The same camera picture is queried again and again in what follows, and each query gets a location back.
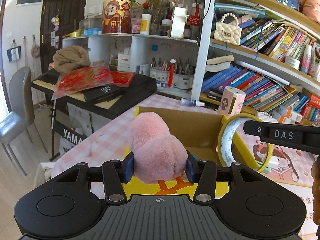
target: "pink plush toy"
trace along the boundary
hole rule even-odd
[[[178,189],[192,186],[181,175],[186,169],[188,154],[156,113],[141,113],[129,126],[129,149],[134,154],[134,174],[146,184],[158,183],[156,195],[174,194]],[[176,179],[177,185],[168,189],[165,181]]]

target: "chair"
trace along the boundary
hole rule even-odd
[[[9,83],[9,96],[12,111],[5,117],[3,121],[0,122],[0,142],[9,159],[12,161],[13,158],[23,174],[26,176],[27,174],[22,168],[14,152],[12,151],[10,143],[23,131],[27,132],[28,137],[32,143],[27,128],[30,125],[34,124],[44,150],[48,152],[34,123],[35,114],[32,103],[31,71],[29,67],[25,66],[19,69],[12,76]],[[8,147],[12,158],[10,157],[6,146]]]

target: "person's hand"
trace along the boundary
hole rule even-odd
[[[311,168],[311,176],[314,179],[312,185],[313,200],[313,222],[316,225],[320,225],[320,170],[315,161]]]

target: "table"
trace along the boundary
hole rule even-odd
[[[178,100],[167,98],[161,95],[152,95],[140,102],[138,106],[151,106],[160,108],[172,108],[185,111],[205,112],[215,114],[216,112],[204,107],[186,107],[180,106]],[[82,143],[63,155],[57,162],[52,171],[52,176],[60,174],[73,165],[86,162],[89,167],[101,166],[105,161],[112,159],[122,160],[127,140],[127,127],[134,118],[135,107],[126,111],[103,128],[89,136]],[[249,136],[243,132],[241,126],[238,127],[237,132],[246,143],[247,147],[252,150],[255,156],[257,150],[263,148],[263,144],[259,142],[256,136]],[[313,223],[310,216],[312,215],[312,191],[311,186],[313,179],[310,171],[315,157],[307,152],[297,151],[286,147],[275,146],[274,152],[282,152],[288,156],[292,165],[287,169],[279,167],[273,169],[271,173],[266,174],[270,179],[278,182],[283,187],[294,192],[303,199],[307,207],[307,218],[302,227],[300,235],[304,239],[316,239],[315,233],[317,226]],[[92,183],[91,191],[99,198],[104,199],[103,184],[101,182]]]

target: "white bag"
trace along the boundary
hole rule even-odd
[[[230,23],[223,23],[227,16],[233,16],[237,25]],[[221,22],[216,23],[216,30],[214,32],[214,38],[218,41],[224,41],[234,45],[240,45],[242,28],[239,27],[237,17],[234,14],[226,13]]]

